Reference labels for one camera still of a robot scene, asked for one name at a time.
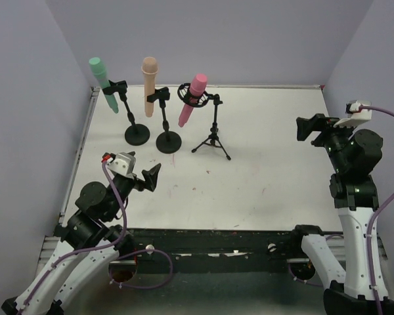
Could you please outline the black round-base clip stand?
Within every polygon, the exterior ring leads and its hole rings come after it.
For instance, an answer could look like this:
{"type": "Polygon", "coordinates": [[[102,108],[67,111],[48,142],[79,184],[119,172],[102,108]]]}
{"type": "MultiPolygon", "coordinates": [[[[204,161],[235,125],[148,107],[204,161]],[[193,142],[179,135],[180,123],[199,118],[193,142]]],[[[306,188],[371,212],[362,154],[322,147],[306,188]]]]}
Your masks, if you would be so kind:
{"type": "Polygon", "coordinates": [[[115,93],[119,94],[120,100],[123,102],[125,109],[127,111],[127,118],[130,122],[130,126],[126,128],[124,133],[125,141],[132,146],[140,146],[145,144],[150,138],[150,131],[147,126],[143,124],[137,124],[135,121],[135,116],[131,111],[128,101],[127,101],[127,82],[109,81],[110,86],[103,88],[103,93],[105,96],[113,96],[115,93]]]}

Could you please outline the black tripod ring stand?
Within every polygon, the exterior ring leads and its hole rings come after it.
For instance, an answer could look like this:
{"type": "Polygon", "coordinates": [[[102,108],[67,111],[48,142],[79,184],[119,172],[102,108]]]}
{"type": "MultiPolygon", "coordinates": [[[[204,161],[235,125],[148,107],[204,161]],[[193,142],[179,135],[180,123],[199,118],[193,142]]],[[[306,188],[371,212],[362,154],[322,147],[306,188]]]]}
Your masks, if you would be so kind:
{"type": "Polygon", "coordinates": [[[223,103],[219,94],[211,94],[205,91],[203,95],[200,97],[198,103],[194,104],[194,108],[203,108],[205,105],[208,104],[209,101],[212,101],[214,105],[213,123],[211,125],[210,134],[204,141],[202,141],[199,145],[197,145],[197,147],[193,148],[191,152],[196,153],[197,150],[200,149],[203,145],[212,148],[220,148],[224,152],[226,159],[230,161],[231,157],[228,155],[224,146],[221,144],[218,135],[219,132],[218,124],[217,124],[218,106],[223,103]]]}

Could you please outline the peach toy microphone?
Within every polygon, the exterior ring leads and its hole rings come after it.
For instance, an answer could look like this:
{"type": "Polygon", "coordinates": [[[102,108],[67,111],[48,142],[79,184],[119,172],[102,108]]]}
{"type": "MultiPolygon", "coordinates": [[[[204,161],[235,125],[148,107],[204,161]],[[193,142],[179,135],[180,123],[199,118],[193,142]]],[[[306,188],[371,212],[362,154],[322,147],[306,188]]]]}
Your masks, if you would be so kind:
{"type": "Polygon", "coordinates": [[[154,103],[147,101],[148,96],[155,92],[156,75],[158,73],[158,62],[154,57],[146,57],[141,66],[144,77],[144,113],[146,117],[152,117],[154,103]]]}

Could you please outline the pink toy microphone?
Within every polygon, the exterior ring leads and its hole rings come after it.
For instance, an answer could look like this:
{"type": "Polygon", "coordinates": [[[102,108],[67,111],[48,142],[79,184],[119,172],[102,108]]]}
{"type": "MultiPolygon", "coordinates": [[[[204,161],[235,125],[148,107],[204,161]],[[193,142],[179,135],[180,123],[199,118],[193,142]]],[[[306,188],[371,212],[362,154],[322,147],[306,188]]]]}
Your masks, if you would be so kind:
{"type": "Polygon", "coordinates": [[[203,73],[198,73],[194,76],[191,83],[183,83],[178,88],[177,94],[179,98],[184,101],[184,106],[178,120],[179,127],[184,127],[188,122],[194,109],[194,104],[198,103],[200,97],[206,90],[207,84],[207,76],[203,73]]]}

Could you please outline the green toy microphone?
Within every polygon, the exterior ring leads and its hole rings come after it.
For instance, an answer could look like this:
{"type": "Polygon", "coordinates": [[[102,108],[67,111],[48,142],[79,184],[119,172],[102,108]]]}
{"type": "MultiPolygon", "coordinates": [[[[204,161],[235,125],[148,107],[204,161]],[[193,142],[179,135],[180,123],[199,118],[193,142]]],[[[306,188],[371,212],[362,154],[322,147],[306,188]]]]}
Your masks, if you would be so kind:
{"type": "MultiPolygon", "coordinates": [[[[104,62],[99,57],[92,57],[89,59],[89,67],[95,79],[103,91],[105,88],[110,87],[108,80],[108,74],[104,62]]],[[[114,95],[104,94],[104,97],[109,105],[110,109],[117,114],[119,112],[118,103],[114,95]]]]}

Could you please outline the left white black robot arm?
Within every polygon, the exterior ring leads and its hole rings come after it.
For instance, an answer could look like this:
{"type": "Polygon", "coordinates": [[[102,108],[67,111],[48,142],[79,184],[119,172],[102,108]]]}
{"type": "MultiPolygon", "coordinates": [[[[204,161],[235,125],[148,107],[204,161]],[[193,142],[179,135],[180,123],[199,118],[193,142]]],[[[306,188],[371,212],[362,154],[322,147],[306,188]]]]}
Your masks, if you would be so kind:
{"type": "Polygon", "coordinates": [[[106,153],[101,167],[109,185],[87,183],[75,201],[77,211],[64,226],[57,226],[57,245],[45,267],[19,296],[7,299],[5,314],[62,314],[62,299],[80,286],[88,274],[104,263],[134,252],[133,236],[127,231],[126,207],[132,190],[155,191],[161,164],[134,174],[134,152],[106,153]]]}

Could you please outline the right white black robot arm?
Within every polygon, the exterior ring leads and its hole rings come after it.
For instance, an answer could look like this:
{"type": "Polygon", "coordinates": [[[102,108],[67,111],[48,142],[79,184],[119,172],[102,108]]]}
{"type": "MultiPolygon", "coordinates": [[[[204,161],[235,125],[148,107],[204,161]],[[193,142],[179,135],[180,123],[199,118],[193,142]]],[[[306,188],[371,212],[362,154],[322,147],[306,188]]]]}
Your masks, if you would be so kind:
{"type": "Polygon", "coordinates": [[[301,250],[308,256],[324,289],[327,314],[394,314],[380,268],[376,217],[380,209],[378,190],[371,172],[382,158],[383,138],[369,129],[356,130],[352,123],[316,114],[296,119],[297,140],[312,140],[324,148],[334,174],[330,194],[343,231],[345,265],[328,247],[316,226],[296,226],[301,250]]]}

